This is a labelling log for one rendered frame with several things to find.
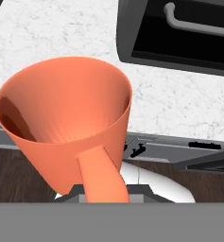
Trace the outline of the grey cupboard door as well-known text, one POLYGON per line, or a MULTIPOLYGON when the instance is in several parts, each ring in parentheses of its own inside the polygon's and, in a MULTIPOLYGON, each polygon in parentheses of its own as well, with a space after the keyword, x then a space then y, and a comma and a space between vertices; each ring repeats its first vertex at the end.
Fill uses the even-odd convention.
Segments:
POLYGON ((176 163, 178 169, 224 172, 224 151, 176 163))

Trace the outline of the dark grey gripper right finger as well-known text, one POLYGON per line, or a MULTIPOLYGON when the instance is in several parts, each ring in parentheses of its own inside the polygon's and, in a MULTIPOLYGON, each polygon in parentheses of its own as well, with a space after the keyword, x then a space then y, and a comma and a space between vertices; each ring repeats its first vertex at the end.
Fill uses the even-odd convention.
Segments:
POLYGON ((172 200, 155 195, 148 184, 128 184, 131 203, 172 203, 172 200))

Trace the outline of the dark grey toaster oven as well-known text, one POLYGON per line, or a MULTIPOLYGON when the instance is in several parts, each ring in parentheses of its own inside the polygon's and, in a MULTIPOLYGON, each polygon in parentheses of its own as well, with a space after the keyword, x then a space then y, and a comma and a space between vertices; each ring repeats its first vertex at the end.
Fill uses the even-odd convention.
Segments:
POLYGON ((224 27, 224 0, 118 0, 119 60, 224 77, 224 37, 171 27, 164 6, 178 20, 224 27))

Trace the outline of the white rounded object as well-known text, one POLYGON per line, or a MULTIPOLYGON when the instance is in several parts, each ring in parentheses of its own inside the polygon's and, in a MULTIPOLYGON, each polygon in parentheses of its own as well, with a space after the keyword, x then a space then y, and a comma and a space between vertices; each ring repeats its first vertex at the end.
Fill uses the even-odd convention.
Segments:
POLYGON ((155 195, 176 203, 195 203, 192 193, 166 176, 123 162, 120 173, 126 184, 148 185, 155 195))

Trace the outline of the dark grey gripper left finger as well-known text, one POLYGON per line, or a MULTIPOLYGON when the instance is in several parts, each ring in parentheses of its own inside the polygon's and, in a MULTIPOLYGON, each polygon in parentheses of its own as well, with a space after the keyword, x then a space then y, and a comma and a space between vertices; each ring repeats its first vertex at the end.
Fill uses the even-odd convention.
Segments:
POLYGON ((82 184, 75 184, 68 195, 56 196, 55 202, 86 203, 82 184))

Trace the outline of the orange cup with handle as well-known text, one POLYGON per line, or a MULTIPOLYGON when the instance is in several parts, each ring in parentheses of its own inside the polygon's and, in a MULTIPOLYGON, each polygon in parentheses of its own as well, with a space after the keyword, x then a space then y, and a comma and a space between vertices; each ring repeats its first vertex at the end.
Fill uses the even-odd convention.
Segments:
POLYGON ((0 126, 60 195, 129 202, 120 174, 132 90, 116 67, 84 57, 44 60, 0 89, 0 126))

